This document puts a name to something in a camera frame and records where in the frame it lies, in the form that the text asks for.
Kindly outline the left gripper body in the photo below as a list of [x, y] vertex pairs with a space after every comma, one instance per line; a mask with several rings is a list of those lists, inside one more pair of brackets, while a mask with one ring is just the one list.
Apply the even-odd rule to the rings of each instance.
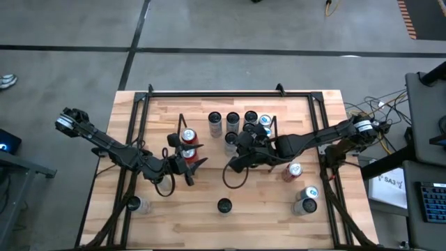
[[180, 137], [176, 133], [167, 135], [168, 145], [175, 148], [175, 153], [168, 157], [171, 170], [174, 174], [185, 177], [185, 181], [188, 185], [194, 185], [192, 170], [189, 168], [186, 159], [183, 157], [184, 144], [181, 142]]

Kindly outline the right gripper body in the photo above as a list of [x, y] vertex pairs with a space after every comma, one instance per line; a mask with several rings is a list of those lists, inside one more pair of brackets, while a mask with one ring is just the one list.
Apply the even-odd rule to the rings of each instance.
[[262, 125], [242, 131], [235, 139], [235, 146], [238, 157], [232, 157], [229, 166], [237, 173], [241, 173], [244, 168], [259, 165], [274, 167], [279, 164], [276, 151]]

